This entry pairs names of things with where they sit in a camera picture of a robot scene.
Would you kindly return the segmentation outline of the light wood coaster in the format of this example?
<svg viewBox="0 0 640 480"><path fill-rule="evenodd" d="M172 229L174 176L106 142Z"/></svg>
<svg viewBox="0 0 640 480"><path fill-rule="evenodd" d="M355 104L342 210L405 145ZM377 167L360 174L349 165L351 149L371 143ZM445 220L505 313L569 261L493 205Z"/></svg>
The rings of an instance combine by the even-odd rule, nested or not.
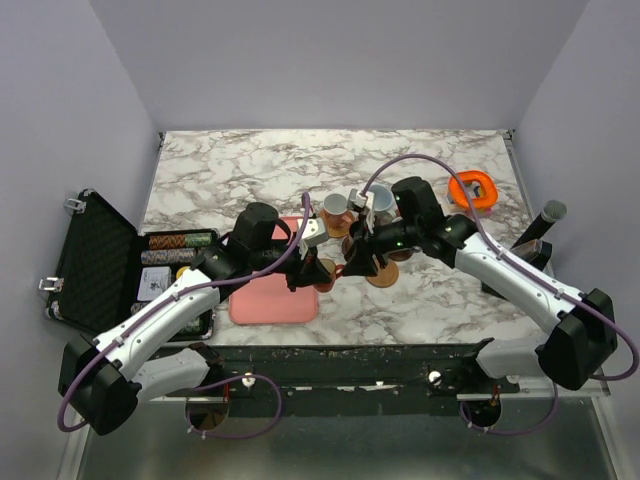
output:
<svg viewBox="0 0 640 480"><path fill-rule="evenodd" d="M385 267L379 264L377 274L367 276L366 281L376 288L388 288L396 283L399 278L399 268L395 261L389 260Z"/></svg>

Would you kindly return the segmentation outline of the woven rattan coaster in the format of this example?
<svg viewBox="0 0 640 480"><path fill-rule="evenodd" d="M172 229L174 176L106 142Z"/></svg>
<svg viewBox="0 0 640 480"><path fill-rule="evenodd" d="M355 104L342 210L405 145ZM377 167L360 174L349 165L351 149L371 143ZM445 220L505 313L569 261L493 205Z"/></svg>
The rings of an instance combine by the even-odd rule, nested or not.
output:
<svg viewBox="0 0 640 480"><path fill-rule="evenodd" d="M339 226L329 225L327 227L328 234L330 238L343 238L349 234L349 223L344 223Z"/></svg>

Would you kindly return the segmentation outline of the white cup brown handle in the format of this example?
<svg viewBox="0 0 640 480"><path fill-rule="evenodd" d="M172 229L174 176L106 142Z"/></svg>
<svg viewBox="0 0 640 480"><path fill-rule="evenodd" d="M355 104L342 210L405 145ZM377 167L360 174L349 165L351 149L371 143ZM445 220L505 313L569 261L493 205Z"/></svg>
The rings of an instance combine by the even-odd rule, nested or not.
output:
<svg viewBox="0 0 640 480"><path fill-rule="evenodd" d="M322 212L331 228L341 228L353 221L347 198L338 193L331 193L324 198Z"/></svg>

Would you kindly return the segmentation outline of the light blue cup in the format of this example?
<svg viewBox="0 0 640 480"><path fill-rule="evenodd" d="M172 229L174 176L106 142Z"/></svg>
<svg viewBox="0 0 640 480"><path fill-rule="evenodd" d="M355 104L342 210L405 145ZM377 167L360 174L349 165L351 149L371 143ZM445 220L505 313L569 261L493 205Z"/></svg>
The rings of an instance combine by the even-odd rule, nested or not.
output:
<svg viewBox="0 0 640 480"><path fill-rule="evenodd" d="M388 222L395 218L395 200L392 192L379 184L372 184L369 192L374 195L373 210L377 220Z"/></svg>

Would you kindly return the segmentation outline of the orange red cup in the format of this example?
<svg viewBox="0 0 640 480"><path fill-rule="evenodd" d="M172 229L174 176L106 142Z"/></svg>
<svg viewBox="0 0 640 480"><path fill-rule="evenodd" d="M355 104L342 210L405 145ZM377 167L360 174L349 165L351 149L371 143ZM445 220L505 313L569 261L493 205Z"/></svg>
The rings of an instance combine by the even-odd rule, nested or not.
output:
<svg viewBox="0 0 640 480"><path fill-rule="evenodd" d="M333 289L336 280L342 276L344 265L336 264L334 261L325 258L322 258L320 262L329 274L329 282L316 284L315 289L320 293L327 293Z"/></svg>

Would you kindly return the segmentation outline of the dark wood coaster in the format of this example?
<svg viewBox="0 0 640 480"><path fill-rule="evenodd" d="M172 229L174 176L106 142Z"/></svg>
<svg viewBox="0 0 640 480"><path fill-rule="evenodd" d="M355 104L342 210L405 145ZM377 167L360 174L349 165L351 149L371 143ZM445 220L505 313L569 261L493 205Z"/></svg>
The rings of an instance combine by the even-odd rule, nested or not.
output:
<svg viewBox="0 0 640 480"><path fill-rule="evenodd" d="M347 256L352 245L353 245L353 238L350 235L345 236L341 244L341 251L344 257Z"/></svg>

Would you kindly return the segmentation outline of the small white cup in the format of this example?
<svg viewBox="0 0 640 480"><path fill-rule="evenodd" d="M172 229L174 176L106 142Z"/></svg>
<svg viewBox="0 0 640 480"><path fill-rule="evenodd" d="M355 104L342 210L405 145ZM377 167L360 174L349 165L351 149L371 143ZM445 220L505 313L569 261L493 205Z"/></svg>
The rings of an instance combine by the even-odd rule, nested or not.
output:
<svg viewBox="0 0 640 480"><path fill-rule="evenodd" d="M396 262L403 262L411 258L415 253L419 253L420 249L417 247L402 249L394 251L388 254L388 257Z"/></svg>

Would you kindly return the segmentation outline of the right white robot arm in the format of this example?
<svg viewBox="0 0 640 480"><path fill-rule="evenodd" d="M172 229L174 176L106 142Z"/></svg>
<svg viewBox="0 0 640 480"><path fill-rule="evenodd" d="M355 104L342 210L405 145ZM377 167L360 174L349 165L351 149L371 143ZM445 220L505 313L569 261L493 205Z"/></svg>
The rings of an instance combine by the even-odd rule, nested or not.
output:
<svg viewBox="0 0 640 480"><path fill-rule="evenodd" d="M460 367L467 389L480 392L496 379L523 376L547 377L577 391L616 350L615 332L607 324L613 305L604 292L583 295L499 248L468 216L445 214L431 185L417 176L394 184L392 193L400 217L378 226L373 194L351 191L348 207L358 219L349 230L353 243L344 276L374 276L389 254L418 248L488 285L541 330L537 337L485 342Z"/></svg>

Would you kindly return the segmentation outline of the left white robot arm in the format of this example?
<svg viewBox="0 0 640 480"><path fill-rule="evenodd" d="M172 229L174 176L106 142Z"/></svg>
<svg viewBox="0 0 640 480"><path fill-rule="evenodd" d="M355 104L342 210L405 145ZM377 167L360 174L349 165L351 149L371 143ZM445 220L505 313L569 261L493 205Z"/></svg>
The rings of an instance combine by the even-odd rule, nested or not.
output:
<svg viewBox="0 0 640 480"><path fill-rule="evenodd" d="M283 274L291 288L328 279L317 258L325 241L309 195L292 239L272 240L279 220L268 204L252 202L234 229L209 246L188 270L145 308L96 337L79 335L63 350L58 391L62 403L57 426L75 432L85 426L99 435L119 428L142 401L182 389L214 393L220 368L204 348L186 348L162 359L154 353L188 322L256 279Z"/></svg>

